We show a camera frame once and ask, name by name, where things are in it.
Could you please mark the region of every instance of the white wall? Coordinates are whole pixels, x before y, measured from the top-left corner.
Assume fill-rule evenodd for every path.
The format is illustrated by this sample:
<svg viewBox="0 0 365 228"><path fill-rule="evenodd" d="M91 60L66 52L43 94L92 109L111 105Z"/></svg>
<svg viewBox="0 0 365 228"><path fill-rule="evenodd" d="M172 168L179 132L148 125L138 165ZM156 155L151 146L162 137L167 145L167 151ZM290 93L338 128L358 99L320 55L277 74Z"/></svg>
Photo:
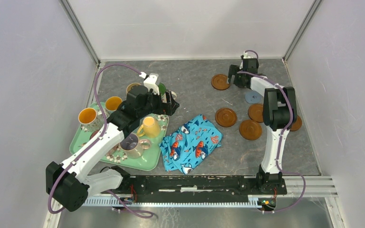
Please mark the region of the white wall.
<svg viewBox="0 0 365 228"><path fill-rule="evenodd" d="M365 2L323 1L288 69L346 222L365 227Z"/></svg>
<svg viewBox="0 0 365 228"><path fill-rule="evenodd" d="M0 228L42 226L94 69L59 1L0 1Z"/></svg>
<svg viewBox="0 0 365 228"><path fill-rule="evenodd" d="M313 0L69 0L101 59L282 57Z"/></svg>

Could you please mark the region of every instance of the cable connector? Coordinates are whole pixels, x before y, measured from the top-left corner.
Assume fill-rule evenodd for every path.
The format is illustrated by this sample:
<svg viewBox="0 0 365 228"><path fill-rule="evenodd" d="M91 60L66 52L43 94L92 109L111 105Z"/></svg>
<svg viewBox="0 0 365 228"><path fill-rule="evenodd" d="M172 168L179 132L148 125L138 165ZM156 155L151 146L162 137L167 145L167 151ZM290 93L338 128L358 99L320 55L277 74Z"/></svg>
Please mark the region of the cable connector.
<svg viewBox="0 0 365 228"><path fill-rule="evenodd" d="M145 72L141 72L140 74L139 74L139 76L141 77L141 78L143 78L143 79L146 79L146 76L147 76L147 74L145 73Z"/></svg>

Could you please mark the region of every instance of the gray mat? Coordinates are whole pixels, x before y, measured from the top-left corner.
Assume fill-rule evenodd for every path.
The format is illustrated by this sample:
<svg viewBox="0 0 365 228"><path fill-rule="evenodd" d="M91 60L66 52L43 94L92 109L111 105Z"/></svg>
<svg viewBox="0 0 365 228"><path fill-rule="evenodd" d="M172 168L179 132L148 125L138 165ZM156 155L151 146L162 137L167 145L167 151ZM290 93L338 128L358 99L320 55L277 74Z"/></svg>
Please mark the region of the gray mat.
<svg viewBox="0 0 365 228"><path fill-rule="evenodd" d="M289 76L280 59L261 59L259 73L282 86L291 85ZM218 91L211 86L211 78L215 74L227 74L230 64L240 64L240 60L168 60L168 61L128 61L147 74L159 74L160 82L167 89L177 93L177 102L180 108L170 117L167 134L174 132L178 127L198 114L204 114L222 132L222 147L217 148L206 158L190 175L226 174L226 175L255 175L264 156L266 144L266 127L262 125L262 136L255 141L248 141L241 137L239 125L249 119L247 115L250 106L245 101L248 89L240 89L232 85L229 89ZM126 97L125 89L130 83L143 80L137 74L123 67L111 67L103 73L99 88L99 97L102 102L111 96ZM218 109L228 107L237 114L234 126L224 128L214 120ZM92 170L98 173L108 164L99 162ZM300 172L305 175L318 175L317 163L313 155L311 144L303 125L300 130L288 135L283 154L282 167L287 171ZM166 172L163 160L152 171L139 171L125 168L130 174L148 175L180 175L179 171Z"/></svg>

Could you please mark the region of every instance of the blue cloth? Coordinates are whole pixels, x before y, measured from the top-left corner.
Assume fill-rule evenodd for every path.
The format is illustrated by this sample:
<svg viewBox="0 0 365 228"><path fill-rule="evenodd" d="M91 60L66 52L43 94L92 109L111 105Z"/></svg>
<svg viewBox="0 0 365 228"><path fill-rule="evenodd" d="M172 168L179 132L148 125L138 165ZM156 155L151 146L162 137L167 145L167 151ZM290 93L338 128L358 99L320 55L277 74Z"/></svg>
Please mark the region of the blue cloth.
<svg viewBox="0 0 365 228"><path fill-rule="evenodd" d="M218 129L202 114L188 121L164 137L159 145L166 171L180 170L188 174L213 149L221 146L222 137Z"/></svg>

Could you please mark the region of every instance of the brown coaster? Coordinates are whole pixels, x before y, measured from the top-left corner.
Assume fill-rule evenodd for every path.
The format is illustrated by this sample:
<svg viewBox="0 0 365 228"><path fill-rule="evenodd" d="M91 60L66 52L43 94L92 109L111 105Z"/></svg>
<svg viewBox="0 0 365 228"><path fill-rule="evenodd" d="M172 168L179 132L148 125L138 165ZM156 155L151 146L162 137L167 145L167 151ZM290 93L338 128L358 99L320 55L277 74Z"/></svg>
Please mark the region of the brown coaster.
<svg viewBox="0 0 365 228"><path fill-rule="evenodd" d="M261 124L253 120L245 120L240 124L240 134L247 140L256 140L261 137Z"/></svg>
<svg viewBox="0 0 365 228"><path fill-rule="evenodd" d="M253 104L248 108L248 116L257 121L258 123L264 122L264 118L262 117L262 110L264 106L262 104Z"/></svg>
<svg viewBox="0 0 365 228"><path fill-rule="evenodd" d="M300 116L297 116L297 120L296 122L294 122L294 124L292 124L292 128L290 129L291 132L295 132L298 129L300 129L301 125L303 124L303 122L301 121Z"/></svg>
<svg viewBox="0 0 365 228"><path fill-rule="evenodd" d="M226 75L215 75L211 80L211 84L217 90L225 90L230 87L230 84L227 84L227 79Z"/></svg>
<svg viewBox="0 0 365 228"><path fill-rule="evenodd" d="M216 112L215 120L222 127L231 127L236 123L237 115L229 108L221 108Z"/></svg>

